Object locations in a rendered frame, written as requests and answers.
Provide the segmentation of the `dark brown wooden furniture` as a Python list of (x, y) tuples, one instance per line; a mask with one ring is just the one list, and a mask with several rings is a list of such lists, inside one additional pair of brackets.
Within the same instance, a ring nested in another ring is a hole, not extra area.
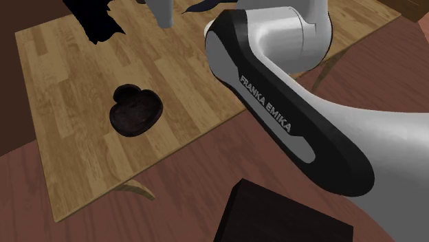
[(412, 22), (418, 22), (429, 12), (429, 0), (378, 0), (398, 11)]

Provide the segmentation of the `light wooden table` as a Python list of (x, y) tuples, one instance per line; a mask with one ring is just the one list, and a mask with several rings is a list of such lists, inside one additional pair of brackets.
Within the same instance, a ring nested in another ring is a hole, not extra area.
[[(195, 2), (175, 0), (174, 24), (162, 29), (147, 6), (113, 0), (122, 32), (98, 44), (73, 15), (15, 34), (55, 221), (112, 190), (150, 197), (136, 175), (243, 112), (204, 54), (203, 30), (221, 7), (188, 13)], [(137, 137), (119, 135), (109, 121), (113, 93), (127, 83), (153, 90), (164, 105)]]

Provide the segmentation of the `black ragged object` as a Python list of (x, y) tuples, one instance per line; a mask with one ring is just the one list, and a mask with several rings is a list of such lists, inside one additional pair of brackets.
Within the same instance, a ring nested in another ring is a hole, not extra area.
[(94, 45), (109, 40), (124, 30), (109, 16), (108, 4), (113, 0), (62, 0), (76, 17), (89, 41)]

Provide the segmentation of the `pale grey rounded object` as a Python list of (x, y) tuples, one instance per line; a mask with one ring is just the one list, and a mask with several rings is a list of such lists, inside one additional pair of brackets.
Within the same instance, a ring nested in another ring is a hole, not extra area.
[(173, 22), (173, 0), (145, 0), (160, 28), (171, 28)]

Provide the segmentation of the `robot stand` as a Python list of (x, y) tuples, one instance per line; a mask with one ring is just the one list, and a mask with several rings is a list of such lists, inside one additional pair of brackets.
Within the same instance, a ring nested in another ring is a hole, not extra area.
[(353, 226), (241, 179), (213, 242), (353, 242)]

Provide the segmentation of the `dark brown wooden bowl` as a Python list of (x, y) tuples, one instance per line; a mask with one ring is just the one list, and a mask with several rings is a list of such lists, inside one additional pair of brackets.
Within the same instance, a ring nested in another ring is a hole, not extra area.
[(160, 118), (164, 105), (150, 89), (137, 85), (119, 86), (113, 93), (115, 104), (109, 112), (111, 126), (125, 137), (135, 137), (148, 131)]

